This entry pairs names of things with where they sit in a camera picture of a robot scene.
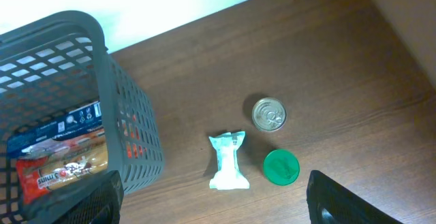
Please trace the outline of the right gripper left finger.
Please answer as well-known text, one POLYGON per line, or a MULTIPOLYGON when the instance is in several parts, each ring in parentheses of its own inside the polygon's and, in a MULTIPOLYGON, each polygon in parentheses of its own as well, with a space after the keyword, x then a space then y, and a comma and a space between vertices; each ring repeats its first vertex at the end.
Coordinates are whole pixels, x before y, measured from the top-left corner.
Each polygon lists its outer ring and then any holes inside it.
POLYGON ((55 221, 56 224, 119 224, 123 188, 118 171, 92 185, 92 192, 55 221))

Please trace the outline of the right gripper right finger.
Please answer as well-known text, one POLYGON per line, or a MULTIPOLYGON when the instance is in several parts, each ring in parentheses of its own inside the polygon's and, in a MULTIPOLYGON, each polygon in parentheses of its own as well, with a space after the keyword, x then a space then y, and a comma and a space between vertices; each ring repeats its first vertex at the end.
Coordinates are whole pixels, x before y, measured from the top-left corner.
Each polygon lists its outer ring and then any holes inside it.
POLYGON ((319 170, 310 173, 307 205, 312 224, 398 223, 319 170))

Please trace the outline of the green lid glass jar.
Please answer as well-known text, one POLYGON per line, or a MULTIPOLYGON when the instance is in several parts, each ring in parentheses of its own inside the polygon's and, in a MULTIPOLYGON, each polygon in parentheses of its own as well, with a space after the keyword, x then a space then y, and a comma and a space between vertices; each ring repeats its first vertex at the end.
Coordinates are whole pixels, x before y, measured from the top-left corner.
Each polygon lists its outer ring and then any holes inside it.
POLYGON ((271 151, 264 159, 263 173, 274 185, 288 186, 293 184, 300 174, 297 157, 288 150, 271 151))

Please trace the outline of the orange spaghetti packet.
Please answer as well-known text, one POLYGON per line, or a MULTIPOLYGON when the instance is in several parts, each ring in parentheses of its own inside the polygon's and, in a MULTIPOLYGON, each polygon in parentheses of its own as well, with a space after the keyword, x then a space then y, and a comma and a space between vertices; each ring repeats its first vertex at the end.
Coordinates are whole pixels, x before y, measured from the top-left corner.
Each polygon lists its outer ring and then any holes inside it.
POLYGON ((105 142, 79 146, 64 154, 57 153, 39 159, 19 159, 16 171, 23 202, 30 204, 51 191, 104 171, 107 164, 105 142))

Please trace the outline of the grey plastic shopping basket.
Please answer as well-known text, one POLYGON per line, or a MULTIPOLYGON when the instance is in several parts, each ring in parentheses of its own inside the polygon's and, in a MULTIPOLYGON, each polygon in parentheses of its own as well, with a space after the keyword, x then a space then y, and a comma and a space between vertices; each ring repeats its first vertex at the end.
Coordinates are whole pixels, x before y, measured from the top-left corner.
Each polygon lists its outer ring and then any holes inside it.
POLYGON ((165 159, 152 104, 92 16, 1 36, 1 222, 118 223, 165 159))

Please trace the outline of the blue cardboard food box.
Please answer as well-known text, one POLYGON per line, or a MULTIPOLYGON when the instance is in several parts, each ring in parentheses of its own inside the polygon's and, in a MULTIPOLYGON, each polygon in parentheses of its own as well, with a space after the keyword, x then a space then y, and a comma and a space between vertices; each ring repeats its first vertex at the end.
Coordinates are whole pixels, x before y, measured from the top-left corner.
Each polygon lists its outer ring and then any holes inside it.
POLYGON ((62 142, 102 128, 102 110, 96 101, 78 108, 53 121, 7 140, 7 156, 38 158, 63 148, 62 142))

